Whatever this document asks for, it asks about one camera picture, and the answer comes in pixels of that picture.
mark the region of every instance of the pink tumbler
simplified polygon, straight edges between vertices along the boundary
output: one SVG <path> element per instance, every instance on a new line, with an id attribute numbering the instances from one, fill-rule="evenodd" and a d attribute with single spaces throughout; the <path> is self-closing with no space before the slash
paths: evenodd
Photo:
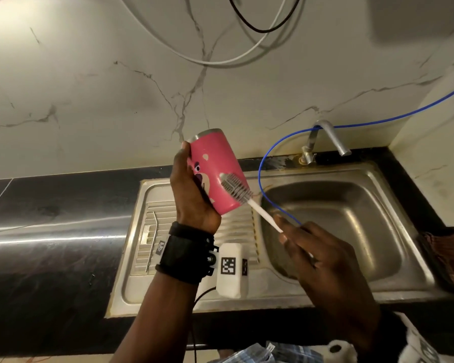
<path id="1" fill-rule="evenodd" d="M 222 187 L 221 173 L 234 173 L 248 188 L 247 180 L 241 166 L 232 151 L 221 129 L 202 131 L 190 140 L 192 166 L 195 176 L 202 183 L 213 207 L 220 215 L 238 208 L 241 204 L 235 201 Z"/>

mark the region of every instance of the faucet spout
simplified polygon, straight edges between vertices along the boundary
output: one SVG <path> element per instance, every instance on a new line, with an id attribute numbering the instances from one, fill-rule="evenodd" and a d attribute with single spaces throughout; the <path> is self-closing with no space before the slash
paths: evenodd
<path id="1" fill-rule="evenodd" d="M 336 146 L 338 153 L 340 153 L 342 157 L 351 154 L 351 150 L 341 142 L 340 138 L 335 133 L 331 122 L 325 119 L 319 119 L 313 126 L 314 130 L 309 133 L 308 143 L 302 147 L 303 156 L 301 157 L 301 161 L 303 164 L 311 164 L 315 161 L 316 154 L 313 150 L 315 148 L 316 138 L 318 137 L 318 131 L 320 130 L 319 127 L 322 127 L 326 131 L 328 137 L 333 141 L 334 146 Z"/>

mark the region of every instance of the black cable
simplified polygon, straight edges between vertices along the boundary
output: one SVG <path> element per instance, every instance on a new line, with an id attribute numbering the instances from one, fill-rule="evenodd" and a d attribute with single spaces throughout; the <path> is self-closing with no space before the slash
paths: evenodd
<path id="1" fill-rule="evenodd" d="M 195 305 L 196 305 L 196 303 L 200 300 L 200 298 L 202 298 L 206 293 L 211 292 L 212 290 L 216 290 L 216 287 L 207 289 L 205 292 L 203 292 L 202 294 L 200 294 L 200 295 L 198 296 L 198 298 L 195 299 L 194 306 L 192 307 L 192 309 L 195 308 Z M 193 341 L 193 343 L 194 343 L 194 357 L 195 357 L 195 363 L 196 363 L 196 344 L 195 344 L 195 336 L 194 336 L 194 326 L 193 326 L 193 324 L 192 324 L 191 332 L 192 332 L 192 341 Z"/>
<path id="2" fill-rule="evenodd" d="M 296 7 L 298 6 L 299 4 L 299 0 L 296 0 L 296 2 L 294 3 L 291 11 L 289 12 L 289 14 L 284 18 L 284 20 L 282 22 L 280 22 L 278 25 L 276 26 L 273 26 L 272 28 L 269 28 L 269 29 L 257 29 L 254 25 L 252 25 L 251 23 L 249 23 L 245 18 L 244 16 L 241 14 L 241 12 L 239 11 L 239 9 L 237 9 L 237 6 L 235 5 L 234 3 L 234 0 L 229 0 L 230 1 L 230 5 L 232 5 L 232 7 L 234 8 L 234 11 L 235 13 L 237 14 L 237 16 L 239 18 L 241 18 L 241 20 L 244 22 L 245 25 L 247 25 L 250 29 L 254 30 L 255 32 L 257 33 L 271 33 L 273 32 L 274 30 L 276 29 L 279 29 L 280 27 L 282 27 L 288 20 L 289 18 L 291 17 L 291 15 L 293 14 L 293 12 L 296 10 Z"/>

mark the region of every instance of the kitchen sink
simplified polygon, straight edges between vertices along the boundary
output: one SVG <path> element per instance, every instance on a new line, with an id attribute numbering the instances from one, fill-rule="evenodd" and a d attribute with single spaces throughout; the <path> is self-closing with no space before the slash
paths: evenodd
<path id="1" fill-rule="evenodd" d="M 257 201 L 257 172 L 245 173 Z M 380 303 L 450 298 L 436 284 L 415 242 L 417 231 L 375 165 L 370 163 L 301 167 L 262 172 L 267 196 L 300 222 L 313 221 L 353 246 L 362 272 Z M 142 182 L 111 293 L 107 317 L 135 315 L 155 274 L 158 241 L 166 240 L 176 218 L 169 180 Z M 227 299 L 206 294 L 194 312 L 311 306 L 278 232 L 248 205 L 225 214 L 216 245 L 241 242 L 250 250 L 249 293 Z M 216 272 L 198 294 L 214 287 Z"/>

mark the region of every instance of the black cuff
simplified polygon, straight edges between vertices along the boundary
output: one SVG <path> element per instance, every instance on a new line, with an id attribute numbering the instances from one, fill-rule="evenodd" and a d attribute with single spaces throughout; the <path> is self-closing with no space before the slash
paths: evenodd
<path id="1" fill-rule="evenodd" d="M 212 234 L 178 222 L 169 233 L 157 271 L 194 285 L 213 274 L 215 256 L 210 251 L 218 247 L 213 245 Z"/>
<path id="2" fill-rule="evenodd" d="M 392 311 L 381 310 L 381 318 L 370 351 L 360 355 L 359 363 L 397 363 L 407 346 L 407 327 Z"/>

